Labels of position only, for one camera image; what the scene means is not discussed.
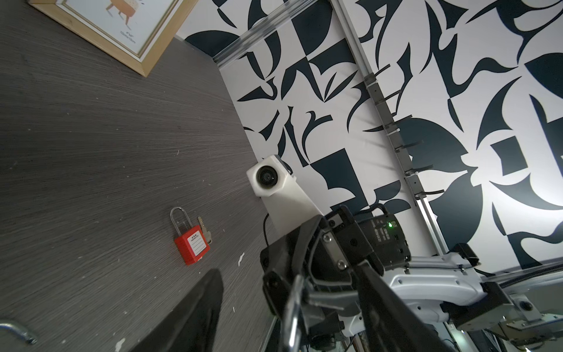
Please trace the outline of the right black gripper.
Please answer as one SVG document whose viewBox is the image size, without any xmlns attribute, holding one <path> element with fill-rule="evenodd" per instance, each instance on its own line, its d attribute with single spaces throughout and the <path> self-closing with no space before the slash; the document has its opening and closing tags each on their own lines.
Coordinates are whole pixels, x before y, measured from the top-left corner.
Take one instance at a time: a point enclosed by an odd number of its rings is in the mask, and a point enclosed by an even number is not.
<svg viewBox="0 0 563 352">
<path fill-rule="evenodd" d="M 303 278 L 302 309 L 346 312 L 357 304 L 352 268 L 374 258 L 374 249 L 349 209 L 314 216 L 260 253 L 263 292 L 281 317 L 297 276 Z"/>
</svg>

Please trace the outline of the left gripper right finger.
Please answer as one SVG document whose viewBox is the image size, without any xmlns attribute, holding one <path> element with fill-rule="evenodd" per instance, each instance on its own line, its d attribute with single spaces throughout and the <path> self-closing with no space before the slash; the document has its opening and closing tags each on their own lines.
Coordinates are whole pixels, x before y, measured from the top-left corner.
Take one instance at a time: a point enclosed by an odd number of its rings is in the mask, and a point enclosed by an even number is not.
<svg viewBox="0 0 563 352">
<path fill-rule="evenodd" d="M 367 263 L 354 267 L 370 351 L 448 351 Z"/>
</svg>

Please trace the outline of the small black padlock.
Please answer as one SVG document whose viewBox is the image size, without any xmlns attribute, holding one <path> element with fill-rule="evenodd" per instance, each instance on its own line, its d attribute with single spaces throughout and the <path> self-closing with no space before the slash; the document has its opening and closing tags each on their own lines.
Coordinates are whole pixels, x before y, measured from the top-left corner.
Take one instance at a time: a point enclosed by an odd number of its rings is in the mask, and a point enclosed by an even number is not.
<svg viewBox="0 0 563 352">
<path fill-rule="evenodd" d="M 279 352 L 300 351 L 303 339 L 301 314 L 304 283 L 305 278 L 303 275 L 296 275 L 281 319 Z"/>
</svg>

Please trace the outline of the small brass key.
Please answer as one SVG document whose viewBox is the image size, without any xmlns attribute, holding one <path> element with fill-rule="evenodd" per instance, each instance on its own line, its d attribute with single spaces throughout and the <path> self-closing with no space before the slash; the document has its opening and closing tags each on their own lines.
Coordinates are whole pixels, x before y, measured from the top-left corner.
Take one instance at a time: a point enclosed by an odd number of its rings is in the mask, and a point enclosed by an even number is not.
<svg viewBox="0 0 563 352">
<path fill-rule="evenodd" d="M 198 217 L 197 217 L 197 221 L 199 222 L 199 226 L 201 227 L 202 234 L 205 236 L 206 242 L 207 242 L 208 244 L 211 244 L 211 243 L 212 243 L 212 240 L 213 240 L 213 239 L 212 239 L 212 235 L 211 235 L 211 232 L 210 232 L 210 231 L 207 229 L 207 227 L 205 226 L 204 221 L 203 221 L 203 218 L 200 217 L 200 216 L 198 216 Z"/>
</svg>

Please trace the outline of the blue padlock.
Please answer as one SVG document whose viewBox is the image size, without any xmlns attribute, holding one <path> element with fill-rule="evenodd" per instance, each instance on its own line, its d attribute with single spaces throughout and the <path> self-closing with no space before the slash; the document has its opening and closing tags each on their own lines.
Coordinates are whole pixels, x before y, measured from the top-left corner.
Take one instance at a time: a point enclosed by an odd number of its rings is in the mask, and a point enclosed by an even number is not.
<svg viewBox="0 0 563 352">
<path fill-rule="evenodd" d="M 35 345 L 38 342 L 38 338 L 33 332 L 16 321 L 1 320 L 0 327 L 3 330 L 15 334 L 29 345 Z"/>
</svg>

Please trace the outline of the wooden picture frame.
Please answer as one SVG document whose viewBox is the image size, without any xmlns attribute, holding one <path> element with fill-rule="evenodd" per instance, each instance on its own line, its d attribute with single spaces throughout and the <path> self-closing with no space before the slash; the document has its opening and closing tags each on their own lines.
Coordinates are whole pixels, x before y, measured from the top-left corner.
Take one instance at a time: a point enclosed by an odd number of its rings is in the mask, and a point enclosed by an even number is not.
<svg viewBox="0 0 563 352">
<path fill-rule="evenodd" d="M 196 1 L 29 1 L 35 9 L 148 77 Z"/>
</svg>

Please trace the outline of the red padlock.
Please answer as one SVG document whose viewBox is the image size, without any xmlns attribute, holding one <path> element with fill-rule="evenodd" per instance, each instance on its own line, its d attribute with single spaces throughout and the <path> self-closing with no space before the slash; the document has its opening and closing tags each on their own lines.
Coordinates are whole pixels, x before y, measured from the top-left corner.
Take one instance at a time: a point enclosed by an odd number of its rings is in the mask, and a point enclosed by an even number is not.
<svg viewBox="0 0 563 352">
<path fill-rule="evenodd" d="M 181 207 L 174 207 L 169 213 L 177 233 L 174 243 L 186 265 L 199 262 L 209 252 L 210 245 L 200 225 L 193 225 L 189 215 Z"/>
</svg>

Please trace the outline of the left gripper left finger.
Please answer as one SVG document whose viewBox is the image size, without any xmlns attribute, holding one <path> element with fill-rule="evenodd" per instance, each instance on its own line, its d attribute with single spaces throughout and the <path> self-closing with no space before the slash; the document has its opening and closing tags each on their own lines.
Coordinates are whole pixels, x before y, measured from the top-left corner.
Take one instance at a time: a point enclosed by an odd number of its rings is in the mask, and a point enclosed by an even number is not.
<svg viewBox="0 0 563 352">
<path fill-rule="evenodd" d="M 214 268 L 133 351 L 212 351 L 224 285 Z"/>
</svg>

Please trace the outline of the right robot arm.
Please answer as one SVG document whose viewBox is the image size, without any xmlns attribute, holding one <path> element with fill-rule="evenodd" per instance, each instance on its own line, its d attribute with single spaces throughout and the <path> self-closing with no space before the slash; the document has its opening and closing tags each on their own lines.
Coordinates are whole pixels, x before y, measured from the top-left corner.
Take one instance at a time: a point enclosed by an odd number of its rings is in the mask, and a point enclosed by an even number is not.
<svg viewBox="0 0 563 352">
<path fill-rule="evenodd" d="M 280 239 L 261 252 L 263 290 L 281 321 L 279 347 L 331 350 L 340 337 L 365 333 L 374 351 L 443 351 L 431 324 L 488 331 L 534 350 L 562 337 L 562 315 L 541 312 L 514 291 L 540 276 L 500 280 L 476 269 L 461 243 L 445 255 L 413 257 L 402 227 L 388 211 L 327 215 L 305 204 L 272 205 Z"/>
</svg>

